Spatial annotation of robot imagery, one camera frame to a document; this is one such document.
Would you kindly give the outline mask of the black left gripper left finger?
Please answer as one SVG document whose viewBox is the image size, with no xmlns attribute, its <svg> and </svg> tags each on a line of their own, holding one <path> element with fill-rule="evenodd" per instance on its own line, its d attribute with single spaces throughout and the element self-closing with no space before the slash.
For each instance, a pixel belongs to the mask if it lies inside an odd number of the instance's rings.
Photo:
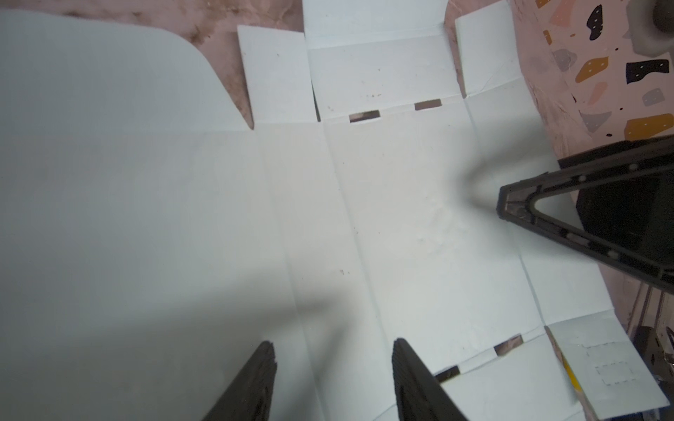
<svg viewBox="0 0 674 421">
<path fill-rule="evenodd" d="M 203 421 L 267 421 L 277 374 L 274 345 L 263 341 Z"/>
</svg>

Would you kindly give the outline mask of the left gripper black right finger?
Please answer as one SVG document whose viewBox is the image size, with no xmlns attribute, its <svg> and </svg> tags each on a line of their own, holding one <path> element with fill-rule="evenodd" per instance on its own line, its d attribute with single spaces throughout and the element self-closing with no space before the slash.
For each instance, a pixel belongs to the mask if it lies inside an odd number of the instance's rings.
<svg viewBox="0 0 674 421">
<path fill-rule="evenodd" d="M 405 339 L 394 341 L 391 362 L 399 420 L 468 420 Z"/>
</svg>

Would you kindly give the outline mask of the mint paper box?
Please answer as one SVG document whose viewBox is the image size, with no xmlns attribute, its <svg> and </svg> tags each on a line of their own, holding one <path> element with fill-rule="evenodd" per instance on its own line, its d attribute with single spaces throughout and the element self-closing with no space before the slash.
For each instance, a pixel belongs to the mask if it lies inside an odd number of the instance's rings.
<svg viewBox="0 0 674 421">
<path fill-rule="evenodd" d="M 471 420 L 665 407 L 597 264 L 496 214 L 556 167 L 507 1 L 240 26 L 254 124 L 150 27 L 1 13 L 1 417 L 200 420 L 270 341 L 274 420 L 392 420 L 404 338 Z"/>
</svg>

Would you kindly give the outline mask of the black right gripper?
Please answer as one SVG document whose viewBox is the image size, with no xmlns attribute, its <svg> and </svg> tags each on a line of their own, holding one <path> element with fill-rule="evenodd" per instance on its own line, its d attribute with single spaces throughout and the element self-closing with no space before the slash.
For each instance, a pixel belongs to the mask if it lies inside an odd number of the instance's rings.
<svg viewBox="0 0 674 421">
<path fill-rule="evenodd" d="M 501 187 L 498 216 L 672 293 L 673 138 L 623 140 L 559 164 Z M 576 217 L 538 209 L 567 193 Z"/>
</svg>

